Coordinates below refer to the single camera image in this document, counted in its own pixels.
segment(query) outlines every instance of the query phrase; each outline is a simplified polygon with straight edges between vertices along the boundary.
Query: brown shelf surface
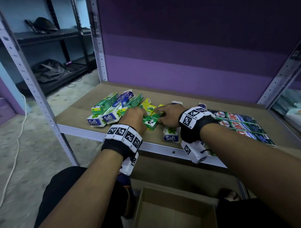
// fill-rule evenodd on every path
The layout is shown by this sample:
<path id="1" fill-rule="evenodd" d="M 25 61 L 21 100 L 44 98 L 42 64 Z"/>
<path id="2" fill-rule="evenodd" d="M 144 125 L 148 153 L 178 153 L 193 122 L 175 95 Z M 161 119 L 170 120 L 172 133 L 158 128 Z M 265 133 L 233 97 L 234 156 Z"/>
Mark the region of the brown shelf surface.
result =
<path id="1" fill-rule="evenodd" d="M 98 84 L 94 89 L 61 112 L 55 117 L 57 124 L 66 125 L 75 128 L 81 128 L 90 131 L 97 131 L 106 133 L 110 126 L 104 128 L 92 128 L 87 122 L 87 118 L 91 115 L 91 108 L 105 98 L 108 94 L 118 92 L 121 94 L 123 91 L 133 89 L 134 94 L 142 93 L 145 98 L 150 98 L 152 105 L 158 106 L 159 104 L 168 104 L 172 100 L 181 101 L 187 108 L 195 107 L 199 102 L 207 105 L 209 109 L 219 111 L 232 112 L 236 114 L 248 115 L 254 117 L 259 125 L 267 132 L 268 136 L 278 146 L 285 146 L 299 149 L 299 141 L 293 134 L 286 129 L 277 119 L 275 119 L 267 110 L 261 109 L 260 106 L 251 104 L 228 104 L 218 101 L 202 100 L 201 96 L 188 96 L 187 94 L 168 91 L 151 90 L 149 88 L 141 88 L 129 85 L 115 85 L 109 82 Z M 163 140 L 163 126 L 158 125 L 154 131 L 146 131 L 143 135 L 143 141 L 155 143 L 159 145 L 169 146 L 181 149 L 180 144 L 165 142 Z"/>

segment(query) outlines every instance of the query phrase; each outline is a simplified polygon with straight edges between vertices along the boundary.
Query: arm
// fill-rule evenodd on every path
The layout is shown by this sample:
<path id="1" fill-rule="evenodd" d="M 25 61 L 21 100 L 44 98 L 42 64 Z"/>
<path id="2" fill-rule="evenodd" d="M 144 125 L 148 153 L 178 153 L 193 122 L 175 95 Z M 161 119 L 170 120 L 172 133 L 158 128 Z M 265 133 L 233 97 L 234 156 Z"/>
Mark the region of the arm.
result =
<path id="1" fill-rule="evenodd" d="M 119 124 L 146 131 L 144 109 L 130 108 Z M 40 225 L 40 228 L 101 227 L 123 156 L 104 149 Z"/>
<path id="2" fill-rule="evenodd" d="M 159 122 L 178 127 L 181 105 L 166 105 Z M 301 160 L 219 124 L 201 128 L 200 137 L 220 160 L 275 213 L 291 225 L 301 223 Z"/>

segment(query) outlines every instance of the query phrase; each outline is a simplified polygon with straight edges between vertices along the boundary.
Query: person's left hand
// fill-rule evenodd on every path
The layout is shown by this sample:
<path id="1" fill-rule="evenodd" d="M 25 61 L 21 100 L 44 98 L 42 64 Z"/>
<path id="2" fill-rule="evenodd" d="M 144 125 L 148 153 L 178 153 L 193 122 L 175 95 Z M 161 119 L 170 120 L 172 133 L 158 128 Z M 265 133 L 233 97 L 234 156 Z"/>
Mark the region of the person's left hand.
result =
<path id="1" fill-rule="evenodd" d="M 119 124 L 129 125 L 142 135 L 146 131 L 143 116 L 147 116 L 145 109 L 139 107 L 129 108 L 119 120 Z"/>

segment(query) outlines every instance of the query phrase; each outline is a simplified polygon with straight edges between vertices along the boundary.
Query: black hat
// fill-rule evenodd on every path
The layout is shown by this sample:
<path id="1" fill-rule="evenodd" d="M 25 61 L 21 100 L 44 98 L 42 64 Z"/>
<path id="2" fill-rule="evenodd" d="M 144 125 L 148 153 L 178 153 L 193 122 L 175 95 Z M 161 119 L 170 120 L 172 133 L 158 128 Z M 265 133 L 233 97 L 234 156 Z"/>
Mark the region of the black hat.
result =
<path id="1" fill-rule="evenodd" d="M 58 28 L 53 24 L 52 21 L 44 18 L 38 17 L 36 21 L 33 23 L 36 27 L 44 30 L 57 31 Z"/>

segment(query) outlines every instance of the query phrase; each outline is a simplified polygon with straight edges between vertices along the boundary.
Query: black bag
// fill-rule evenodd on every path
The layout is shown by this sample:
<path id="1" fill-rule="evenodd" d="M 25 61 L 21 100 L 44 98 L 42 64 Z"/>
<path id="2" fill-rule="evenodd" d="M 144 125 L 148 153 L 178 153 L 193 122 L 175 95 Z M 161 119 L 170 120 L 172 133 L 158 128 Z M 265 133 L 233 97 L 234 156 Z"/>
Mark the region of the black bag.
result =
<path id="1" fill-rule="evenodd" d="M 60 80 L 69 73 L 66 67 L 54 59 L 47 59 L 31 67 L 36 79 L 40 83 Z"/>

